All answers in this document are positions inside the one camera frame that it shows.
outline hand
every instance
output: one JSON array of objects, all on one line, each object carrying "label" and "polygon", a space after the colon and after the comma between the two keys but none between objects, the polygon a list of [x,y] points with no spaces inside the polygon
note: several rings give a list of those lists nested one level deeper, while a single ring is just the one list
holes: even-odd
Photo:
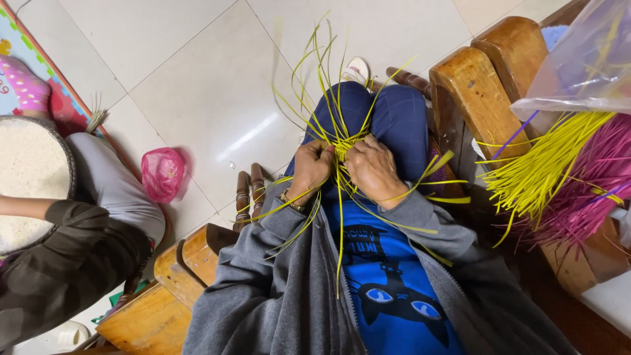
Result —
[{"label": "hand", "polygon": [[385,210],[401,203],[405,196],[393,198],[410,189],[396,174],[392,152],[373,135],[367,135],[346,152],[345,164],[353,184]]},{"label": "hand", "polygon": [[324,141],[314,140],[298,148],[295,159],[292,187],[287,191],[287,198],[294,198],[306,193],[294,203],[304,206],[311,196],[320,189],[320,185],[331,173],[331,163],[334,160],[333,146]]}]

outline woven basket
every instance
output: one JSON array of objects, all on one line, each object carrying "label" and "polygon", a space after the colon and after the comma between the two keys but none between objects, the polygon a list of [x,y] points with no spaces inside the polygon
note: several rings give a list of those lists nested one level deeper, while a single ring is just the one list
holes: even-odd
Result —
[{"label": "woven basket", "polygon": [[[36,118],[31,118],[31,117],[26,117],[26,116],[0,115],[0,121],[5,120],[5,119],[22,119],[25,121],[38,124],[39,126],[44,127],[50,133],[50,135],[53,136],[53,138],[55,138],[55,140],[59,143],[61,148],[64,150],[64,153],[66,154],[66,158],[68,160],[70,184],[69,184],[69,189],[68,189],[69,191],[68,191],[67,199],[71,200],[74,197],[74,192],[76,190],[76,166],[74,164],[74,158],[73,158],[72,153],[70,152],[70,148],[68,148],[68,145],[64,141],[64,138],[62,138],[62,136],[55,129],[55,124],[52,121],[43,121],[41,119],[36,119]],[[53,234],[57,230],[57,228],[58,226],[52,226],[50,230],[46,234],[44,234],[41,238],[39,238],[38,240],[26,246],[23,246],[15,250],[0,251],[0,256],[6,256],[9,254],[15,253],[16,251],[26,250],[40,243],[43,243],[46,239],[48,239],[48,237],[50,237],[51,234]]]}]

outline gray hoodie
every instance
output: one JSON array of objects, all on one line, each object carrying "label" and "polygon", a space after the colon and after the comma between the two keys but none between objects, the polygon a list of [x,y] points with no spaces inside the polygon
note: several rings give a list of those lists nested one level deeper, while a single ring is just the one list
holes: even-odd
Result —
[{"label": "gray hoodie", "polygon": [[[273,186],[263,213],[282,205]],[[274,258],[306,216],[291,208],[246,226],[219,254],[215,283],[193,307],[184,355],[366,354],[344,275],[336,297],[338,250],[322,208],[293,244]],[[478,246],[420,193],[380,214],[401,228],[425,268],[467,354],[576,354],[561,331],[521,291],[503,259]],[[422,244],[453,262],[443,266]]]}]

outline gold watch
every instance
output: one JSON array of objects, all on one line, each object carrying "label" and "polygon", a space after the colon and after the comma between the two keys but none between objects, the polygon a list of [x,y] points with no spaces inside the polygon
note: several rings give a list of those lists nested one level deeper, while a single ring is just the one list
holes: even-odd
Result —
[{"label": "gold watch", "polygon": [[[280,200],[281,200],[283,203],[288,203],[288,202],[289,202],[289,199],[287,198],[287,191],[289,191],[289,189],[288,189],[288,188],[287,188],[287,189],[285,189],[285,190],[283,191],[283,193],[282,193],[282,194],[280,194]],[[295,204],[295,203],[293,203],[293,202],[290,202],[288,206],[289,206],[289,207],[291,207],[291,208],[293,208],[294,210],[296,210],[296,211],[300,212],[300,213],[302,213],[302,212],[305,210],[305,207],[304,207],[304,206],[298,206],[298,205],[296,205],[296,204]]]}]

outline navy pants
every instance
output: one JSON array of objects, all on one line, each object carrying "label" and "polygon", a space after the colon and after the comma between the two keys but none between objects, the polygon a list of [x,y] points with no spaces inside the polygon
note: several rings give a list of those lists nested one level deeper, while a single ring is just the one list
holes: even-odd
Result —
[{"label": "navy pants", "polygon": [[[370,94],[359,83],[345,81],[333,85],[327,91],[329,102],[333,104],[331,91],[335,99],[338,98],[342,117],[349,135],[357,134],[370,110],[375,94]],[[338,127],[340,127],[337,110],[331,109]],[[322,128],[335,137],[331,114],[326,99],[322,97],[314,110],[314,116]],[[370,132],[378,141],[385,144],[394,156],[399,178],[405,181],[416,181],[421,177],[427,165],[427,117],[425,116],[425,99],[421,93],[404,85],[390,85],[384,87],[379,93],[375,105],[372,108],[369,126]],[[307,128],[305,140],[302,144],[318,137],[310,128]],[[285,176],[291,176],[294,172],[294,160],[292,158]],[[331,180],[322,186],[324,200],[337,200],[338,188]]]}]

